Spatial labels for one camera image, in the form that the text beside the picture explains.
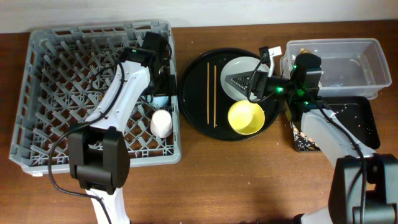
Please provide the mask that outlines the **grey round plate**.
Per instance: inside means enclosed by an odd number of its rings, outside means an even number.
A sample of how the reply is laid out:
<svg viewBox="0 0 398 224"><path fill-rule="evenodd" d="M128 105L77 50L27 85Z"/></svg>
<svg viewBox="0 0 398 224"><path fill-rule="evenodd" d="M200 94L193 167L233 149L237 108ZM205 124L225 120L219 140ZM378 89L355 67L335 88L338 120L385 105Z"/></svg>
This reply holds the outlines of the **grey round plate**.
<svg viewBox="0 0 398 224"><path fill-rule="evenodd" d="M234 101L246 100L247 98L240 93L237 89L232 87L226 81L227 75L236 73L252 72L257 64L260 62L255 57L237 57L229 61L222 69L220 75L220 81L223 91Z"/></svg>

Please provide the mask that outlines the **light blue plastic cup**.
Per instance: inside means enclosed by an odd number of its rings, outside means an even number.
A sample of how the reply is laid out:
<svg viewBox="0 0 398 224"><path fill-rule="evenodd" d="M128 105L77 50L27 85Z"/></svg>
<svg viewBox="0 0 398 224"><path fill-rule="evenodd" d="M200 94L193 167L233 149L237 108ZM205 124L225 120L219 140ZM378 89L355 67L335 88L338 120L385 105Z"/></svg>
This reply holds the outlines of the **light blue plastic cup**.
<svg viewBox="0 0 398 224"><path fill-rule="evenodd" d="M168 96L147 95L146 96L146 100L152 107L163 108L163 107L165 107L168 104L169 97Z"/></svg>

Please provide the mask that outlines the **wooden chopstick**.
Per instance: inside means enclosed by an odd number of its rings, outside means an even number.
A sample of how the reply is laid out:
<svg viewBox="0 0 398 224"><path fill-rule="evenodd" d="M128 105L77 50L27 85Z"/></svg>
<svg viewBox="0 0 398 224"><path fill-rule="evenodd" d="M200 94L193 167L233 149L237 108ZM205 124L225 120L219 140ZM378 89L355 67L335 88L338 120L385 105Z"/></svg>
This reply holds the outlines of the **wooden chopstick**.
<svg viewBox="0 0 398 224"><path fill-rule="evenodd" d="M217 66L213 67L213 127L216 128L216 106L217 106Z"/></svg>
<svg viewBox="0 0 398 224"><path fill-rule="evenodd" d="M210 123L210 63L206 64L206 121Z"/></svg>

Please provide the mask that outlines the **yellow bowl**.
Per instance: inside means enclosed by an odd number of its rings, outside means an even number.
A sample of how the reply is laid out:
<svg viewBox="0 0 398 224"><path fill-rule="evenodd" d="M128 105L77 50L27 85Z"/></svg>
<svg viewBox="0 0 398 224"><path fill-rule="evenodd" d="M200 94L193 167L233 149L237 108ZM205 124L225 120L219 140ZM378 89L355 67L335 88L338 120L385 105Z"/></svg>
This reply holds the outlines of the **yellow bowl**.
<svg viewBox="0 0 398 224"><path fill-rule="evenodd" d="M266 121L265 112L248 100L235 102L228 110L228 123L234 132L248 136L257 133Z"/></svg>

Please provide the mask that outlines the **pink plastic cup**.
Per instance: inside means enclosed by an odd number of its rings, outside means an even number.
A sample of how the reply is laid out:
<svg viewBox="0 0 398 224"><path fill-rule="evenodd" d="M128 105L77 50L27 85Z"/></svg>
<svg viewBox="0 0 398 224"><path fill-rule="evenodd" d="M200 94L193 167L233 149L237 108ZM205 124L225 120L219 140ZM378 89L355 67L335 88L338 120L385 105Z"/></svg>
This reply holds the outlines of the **pink plastic cup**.
<svg viewBox="0 0 398 224"><path fill-rule="evenodd" d="M150 131L154 136L166 138L172 133L172 117L166 110L157 110L150 121Z"/></svg>

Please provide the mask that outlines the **food scraps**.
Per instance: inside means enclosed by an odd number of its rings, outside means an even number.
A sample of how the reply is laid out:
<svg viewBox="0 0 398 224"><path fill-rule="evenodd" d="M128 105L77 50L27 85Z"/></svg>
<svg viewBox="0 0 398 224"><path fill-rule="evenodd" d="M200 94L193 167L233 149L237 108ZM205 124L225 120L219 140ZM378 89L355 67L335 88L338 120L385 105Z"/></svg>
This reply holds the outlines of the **food scraps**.
<svg viewBox="0 0 398 224"><path fill-rule="evenodd" d="M320 151L318 144L300 131L293 122L290 123L294 139L294 149L298 152Z"/></svg>

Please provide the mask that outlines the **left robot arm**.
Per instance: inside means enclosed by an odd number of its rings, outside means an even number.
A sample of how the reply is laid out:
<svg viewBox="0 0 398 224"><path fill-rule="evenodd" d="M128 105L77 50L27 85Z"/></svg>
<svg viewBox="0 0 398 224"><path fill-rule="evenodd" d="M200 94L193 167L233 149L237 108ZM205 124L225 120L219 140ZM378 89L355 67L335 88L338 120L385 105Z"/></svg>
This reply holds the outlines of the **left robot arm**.
<svg viewBox="0 0 398 224"><path fill-rule="evenodd" d="M70 175L92 199L98 223L130 223L123 185L130 169L124 132L141 95L170 96L164 72L172 55L168 40L146 32L140 47L126 47L116 62L110 87L82 124L67 136Z"/></svg>

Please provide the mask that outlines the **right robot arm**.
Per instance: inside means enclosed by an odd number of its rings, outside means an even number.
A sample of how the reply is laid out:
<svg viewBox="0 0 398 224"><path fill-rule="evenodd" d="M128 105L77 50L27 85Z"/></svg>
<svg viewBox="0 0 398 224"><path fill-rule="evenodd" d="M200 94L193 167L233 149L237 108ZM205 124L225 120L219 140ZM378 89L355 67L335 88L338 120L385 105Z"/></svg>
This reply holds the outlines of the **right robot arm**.
<svg viewBox="0 0 398 224"><path fill-rule="evenodd" d="M294 223L397 223L397 158L378 154L358 140L318 95L322 60L311 53L295 58L290 78L254 68L223 75L221 81L250 104L283 100L287 117L315 141L335 168L328 206L299 214Z"/></svg>

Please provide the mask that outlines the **grey plastic dishwasher rack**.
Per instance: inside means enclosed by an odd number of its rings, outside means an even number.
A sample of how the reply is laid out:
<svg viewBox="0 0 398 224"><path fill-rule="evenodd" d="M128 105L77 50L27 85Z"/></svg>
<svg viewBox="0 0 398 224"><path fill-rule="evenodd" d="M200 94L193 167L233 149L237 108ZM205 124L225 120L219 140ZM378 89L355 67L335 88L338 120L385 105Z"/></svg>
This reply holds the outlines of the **grey plastic dishwasher rack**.
<svg viewBox="0 0 398 224"><path fill-rule="evenodd" d="M81 123L110 86L115 58L142 44L146 32L174 42L166 21L75 26L31 33L9 158L34 177L69 170L65 144L54 142Z"/></svg>

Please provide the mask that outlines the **round black serving tray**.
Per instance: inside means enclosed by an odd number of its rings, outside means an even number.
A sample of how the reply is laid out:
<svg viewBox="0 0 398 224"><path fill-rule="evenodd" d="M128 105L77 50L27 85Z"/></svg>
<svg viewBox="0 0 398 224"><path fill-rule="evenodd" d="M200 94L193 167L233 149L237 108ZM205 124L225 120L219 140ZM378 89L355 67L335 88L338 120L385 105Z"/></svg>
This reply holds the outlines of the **round black serving tray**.
<svg viewBox="0 0 398 224"><path fill-rule="evenodd" d="M279 102L267 100L260 104L266 121L257 133L243 136L233 131L228 123L228 110L235 103L221 87L223 67L237 57L258 55L243 49L222 48L211 50L195 59L178 81L178 104L187 120L200 132L222 141L241 141L264 132L279 115ZM210 123L206 121L206 64L210 63ZM213 127L213 67L217 66L216 128Z"/></svg>

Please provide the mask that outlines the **clear plastic bin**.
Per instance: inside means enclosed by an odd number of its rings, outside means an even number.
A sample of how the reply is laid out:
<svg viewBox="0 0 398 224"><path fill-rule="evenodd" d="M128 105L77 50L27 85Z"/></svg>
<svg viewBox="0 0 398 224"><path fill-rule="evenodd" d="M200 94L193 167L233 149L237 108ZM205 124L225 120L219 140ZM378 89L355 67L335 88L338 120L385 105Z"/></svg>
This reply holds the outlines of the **clear plastic bin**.
<svg viewBox="0 0 398 224"><path fill-rule="evenodd" d="M322 97L363 96L371 100L392 83L386 57L373 38L291 40L280 59L280 71L290 77L294 60L309 50L322 60L318 94Z"/></svg>

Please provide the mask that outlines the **black rectangular tray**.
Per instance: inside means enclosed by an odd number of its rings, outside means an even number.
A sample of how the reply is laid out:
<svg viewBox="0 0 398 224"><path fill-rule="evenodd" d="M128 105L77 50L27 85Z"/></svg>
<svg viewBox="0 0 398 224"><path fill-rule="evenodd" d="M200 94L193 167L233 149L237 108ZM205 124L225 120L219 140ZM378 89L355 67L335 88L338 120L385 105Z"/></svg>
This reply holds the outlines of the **black rectangular tray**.
<svg viewBox="0 0 398 224"><path fill-rule="evenodd" d="M363 96L327 97L323 99L337 119L364 145L374 150L381 143L369 100Z"/></svg>

